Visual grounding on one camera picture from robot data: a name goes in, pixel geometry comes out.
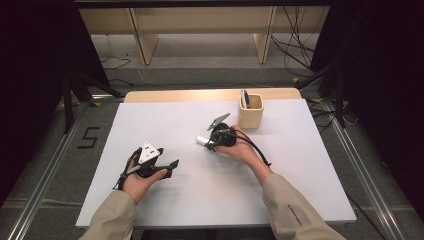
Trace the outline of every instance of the marker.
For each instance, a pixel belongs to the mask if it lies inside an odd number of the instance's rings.
[[[250,108],[251,107],[250,106],[250,98],[249,98],[249,94],[247,94],[246,90],[244,90],[244,98],[245,98],[245,101],[246,101],[247,108]]]

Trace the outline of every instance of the person's right hand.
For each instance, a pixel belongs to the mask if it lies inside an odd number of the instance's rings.
[[[239,126],[236,125],[233,126],[233,128],[236,130],[237,136],[246,138],[246,136],[241,133],[241,128]],[[253,171],[261,185],[266,177],[273,174],[273,171],[261,158],[259,158],[253,147],[243,139],[237,138],[236,144],[232,147],[217,146],[215,150],[217,152],[226,153],[234,160],[246,164]]]
[[[236,130],[237,136],[248,138],[247,136],[244,136],[242,133],[240,133],[242,130],[239,126],[235,125],[233,128]],[[262,161],[259,159],[253,147],[240,138],[237,138],[236,143],[231,147],[217,146],[215,147],[215,150],[217,152],[228,154],[234,160],[237,160],[246,165],[250,165],[252,161]]]

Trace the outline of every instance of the pen holder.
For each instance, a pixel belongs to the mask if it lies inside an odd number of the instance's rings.
[[[249,95],[251,108],[244,108],[240,97],[238,107],[238,125],[241,128],[258,128],[261,125],[264,104],[260,95]]]

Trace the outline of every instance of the beige sleeve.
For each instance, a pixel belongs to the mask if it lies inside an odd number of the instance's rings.
[[[130,239],[137,216],[134,200],[123,191],[113,191],[94,213],[90,227],[80,239]]]
[[[285,178],[265,178],[263,200],[277,239],[344,239]]]

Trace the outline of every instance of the table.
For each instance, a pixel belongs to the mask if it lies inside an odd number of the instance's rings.
[[[273,163],[272,169],[298,188],[328,223],[355,221],[299,91],[247,90],[265,99],[261,126],[246,132]],[[88,227],[92,214],[112,191],[126,159],[146,140],[165,149],[158,166],[177,158],[180,165],[171,179],[152,186],[139,204],[135,226],[181,229],[268,225],[261,188],[253,173],[195,143],[197,135],[208,136],[206,128],[220,114],[231,112],[225,122],[235,123],[239,93],[238,89],[129,93],[118,109],[76,226]],[[279,114],[281,109],[286,113]],[[283,124],[276,117],[282,117]],[[281,131],[290,137],[281,138]]]

